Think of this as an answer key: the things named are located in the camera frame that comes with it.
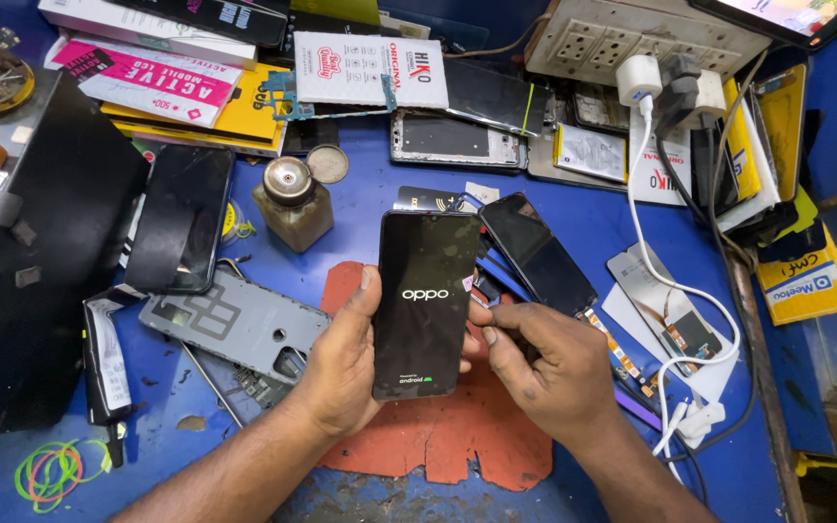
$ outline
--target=hand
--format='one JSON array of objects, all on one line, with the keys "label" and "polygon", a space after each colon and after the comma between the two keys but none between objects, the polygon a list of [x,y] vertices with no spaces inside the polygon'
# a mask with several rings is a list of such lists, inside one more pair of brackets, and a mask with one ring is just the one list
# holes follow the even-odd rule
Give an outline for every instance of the hand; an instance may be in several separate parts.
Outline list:
[{"label": "hand", "polygon": [[[377,268],[366,265],[361,285],[315,340],[302,380],[284,401],[299,402],[311,421],[330,437],[355,434],[382,407],[373,398],[373,326],[382,285]],[[480,344],[464,333],[464,354]],[[460,360],[460,372],[471,369]]]},{"label": "hand", "polygon": [[617,421],[602,331],[536,303],[474,305],[471,322],[483,327],[490,366],[541,430],[575,452]]}]

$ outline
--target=oppo logo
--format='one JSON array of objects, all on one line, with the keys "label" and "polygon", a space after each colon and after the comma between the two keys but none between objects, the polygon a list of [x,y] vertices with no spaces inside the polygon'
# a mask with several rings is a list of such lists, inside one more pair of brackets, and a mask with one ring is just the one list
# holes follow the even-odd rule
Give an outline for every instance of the oppo logo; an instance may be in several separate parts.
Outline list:
[{"label": "oppo logo", "polygon": [[403,291],[403,298],[412,300],[424,300],[427,302],[432,298],[447,298],[450,293],[448,291]]}]

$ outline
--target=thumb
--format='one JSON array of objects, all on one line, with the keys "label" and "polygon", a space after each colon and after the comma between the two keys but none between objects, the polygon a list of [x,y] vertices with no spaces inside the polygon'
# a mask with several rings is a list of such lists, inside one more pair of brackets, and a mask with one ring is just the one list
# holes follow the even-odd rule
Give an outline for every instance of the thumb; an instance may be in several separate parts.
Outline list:
[{"label": "thumb", "polygon": [[482,337],[489,346],[489,365],[493,368],[509,394],[521,405],[523,398],[531,398],[536,384],[535,374],[519,346],[499,327],[483,327]]},{"label": "thumb", "polygon": [[377,267],[365,265],[360,286],[351,293],[331,323],[333,333],[355,339],[366,334],[370,320],[377,312],[381,295],[382,284]]}]

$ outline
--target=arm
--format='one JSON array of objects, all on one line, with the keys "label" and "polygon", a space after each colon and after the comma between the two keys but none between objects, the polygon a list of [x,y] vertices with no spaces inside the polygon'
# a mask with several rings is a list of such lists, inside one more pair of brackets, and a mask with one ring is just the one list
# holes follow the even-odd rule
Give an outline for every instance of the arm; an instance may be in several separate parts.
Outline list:
[{"label": "arm", "polygon": [[[533,303],[471,303],[493,370],[541,430],[564,445],[613,521],[716,521],[651,455],[616,406],[605,334]],[[529,364],[520,350],[537,349]]]},{"label": "arm", "polygon": [[[265,521],[343,437],[364,428],[373,399],[373,327],[381,285],[366,266],[360,287],[312,347],[295,389],[270,413],[155,487],[114,523]],[[480,350],[470,335],[464,353]],[[461,372],[470,370],[461,361]]]}]

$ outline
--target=white charger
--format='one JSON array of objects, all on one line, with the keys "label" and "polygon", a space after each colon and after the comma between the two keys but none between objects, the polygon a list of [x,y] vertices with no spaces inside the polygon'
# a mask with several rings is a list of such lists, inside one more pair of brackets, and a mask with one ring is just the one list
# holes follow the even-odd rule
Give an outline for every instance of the white charger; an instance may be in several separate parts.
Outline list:
[{"label": "white charger", "polygon": [[657,70],[657,59],[647,55],[628,57],[616,69],[616,85],[619,87],[619,102],[626,107],[638,107],[647,96],[656,99],[664,89]]}]

